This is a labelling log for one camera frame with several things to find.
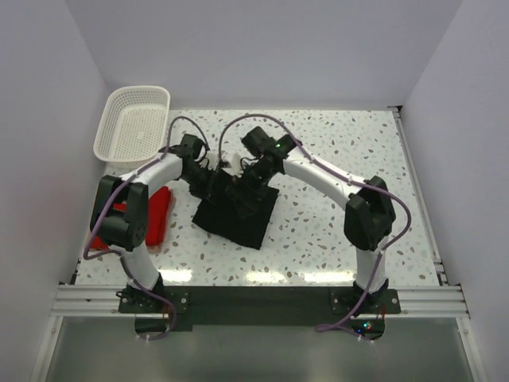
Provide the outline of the black t shirt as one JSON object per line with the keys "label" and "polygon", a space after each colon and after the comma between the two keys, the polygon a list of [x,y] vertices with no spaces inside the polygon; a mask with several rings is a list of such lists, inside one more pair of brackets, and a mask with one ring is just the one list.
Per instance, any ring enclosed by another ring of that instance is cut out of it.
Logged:
{"label": "black t shirt", "polygon": [[212,195],[199,203],[192,222],[206,232],[220,236],[243,247],[262,247],[279,190],[266,187],[262,199],[249,209],[239,198],[228,194],[233,177],[220,171]]}

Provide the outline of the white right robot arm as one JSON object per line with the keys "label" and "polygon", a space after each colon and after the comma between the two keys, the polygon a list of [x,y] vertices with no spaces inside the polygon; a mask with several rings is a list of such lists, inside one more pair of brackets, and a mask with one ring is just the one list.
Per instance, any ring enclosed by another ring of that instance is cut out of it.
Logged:
{"label": "white right robot arm", "polygon": [[380,177],[363,179],[306,153],[289,134],[276,140],[261,127],[241,139],[258,161],[243,172],[238,184],[257,192],[277,174],[303,181],[329,197],[344,210],[344,235],[356,249],[356,307],[373,312],[383,302],[381,289],[387,283],[383,246],[395,221],[395,210]]}

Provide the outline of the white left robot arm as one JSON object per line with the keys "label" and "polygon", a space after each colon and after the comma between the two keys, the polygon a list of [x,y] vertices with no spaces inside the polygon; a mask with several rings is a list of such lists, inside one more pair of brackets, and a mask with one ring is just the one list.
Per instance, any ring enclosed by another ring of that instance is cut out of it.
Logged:
{"label": "white left robot arm", "polygon": [[128,283],[139,289],[136,301],[147,312],[160,310],[165,293],[157,288],[161,276],[146,246],[149,228],[149,199],[171,181],[188,183],[188,190],[200,199],[208,195],[212,171],[200,163],[208,145],[195,135],[185,134],[181,142],[165,148],[154,159],[121,177],[100,179],[91,215],[91,238],[99,238],[115,253]]}

